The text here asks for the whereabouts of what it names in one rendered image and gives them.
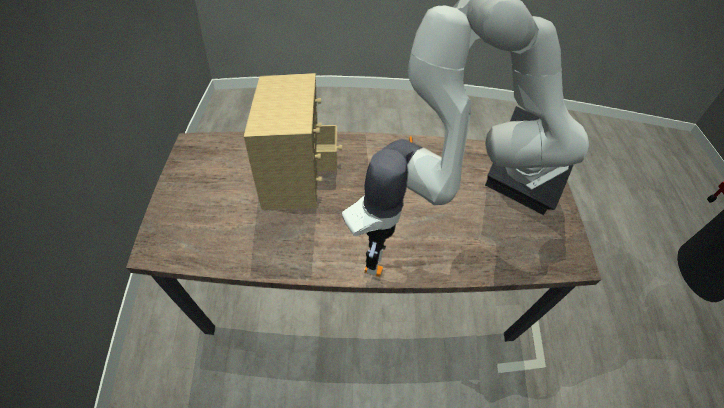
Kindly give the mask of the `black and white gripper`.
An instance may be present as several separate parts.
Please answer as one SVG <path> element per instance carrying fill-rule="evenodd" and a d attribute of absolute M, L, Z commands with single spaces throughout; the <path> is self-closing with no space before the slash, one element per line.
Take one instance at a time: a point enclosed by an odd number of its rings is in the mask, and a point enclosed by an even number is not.
<path fill-rule="evenodd" d="M 393 235 L 393 233 L 395 231 L 395 226 L 396 225 L 394 225 L 390 229 L 384 229 L 384 230 L 379 229 L 379 230 L 370 231 L 370 232 L 366 233 L 369 236 L 369 247 L 370 247 L 370 250 L 368 250 L 366 252 L 367 257 L 366 257 L 365 262 L 366 262 L 366 267 L 367 267 L 367 273 L 376 276 L 378 262 L 381 262 L 383 250 L 385 250 L 385 248 L 386 248 L 386 246 L 384 245 L 385 239 L 388 239 L 389 237 L 391 237 Z M 380 250 L 382 250 L 382 251 L 380 251 Z M 376 261 L 377 265 L 376 265 L 375 261 Z"/>

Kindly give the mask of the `orange nine-volt battery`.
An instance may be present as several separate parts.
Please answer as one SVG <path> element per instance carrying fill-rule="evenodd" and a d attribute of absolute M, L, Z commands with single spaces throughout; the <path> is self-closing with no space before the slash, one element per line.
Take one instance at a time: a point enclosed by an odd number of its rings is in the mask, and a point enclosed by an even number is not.
<path fill-rule="evenodd" d="M 377 275 L 376 275 L 377 277 L 380 277 L 382 269 L 383 269 L 383 267 L 378 265 L 378 270 L 377 270 Z M 365 268 L 365 273 L 367 273 L 367 267 Z"/>

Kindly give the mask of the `light brown wooden chest of drawers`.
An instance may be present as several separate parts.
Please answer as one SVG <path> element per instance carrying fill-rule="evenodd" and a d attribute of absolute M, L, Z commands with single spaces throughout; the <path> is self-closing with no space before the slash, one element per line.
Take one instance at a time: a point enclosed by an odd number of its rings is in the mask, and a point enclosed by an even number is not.
<path fill-rule="evenodd" d="M 317 208 L 316 73 L 260 76 L 244 140 L 261 209 Z"/>

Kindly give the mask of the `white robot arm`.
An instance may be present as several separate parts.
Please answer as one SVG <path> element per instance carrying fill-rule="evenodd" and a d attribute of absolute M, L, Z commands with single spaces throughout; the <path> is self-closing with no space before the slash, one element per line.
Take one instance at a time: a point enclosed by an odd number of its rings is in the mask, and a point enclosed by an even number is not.
<path fill-rule="evenodd" d="M 491 161 L 533 189 L 587 156 L 588 135 L 564 104 L 561 49 L 553 23 L 532 16 L 521 0 L 459 0 L 453 7 L 427 10 L 408 66 L 413 89 L 444 124 L 442 158 L 405 139 L 377 151 L 367 169 L 365 195 L 342 212 L 354 236 L 397 224 L 406 184 L 433 205 L 445 205 L 455 197 L 471 116 L 464 67 L 477 39 L 514 52 L 514 98 L 540 118 L 492 126 L 485 142 Z M 521 170 L 525 167 L 535 168 Z"/>

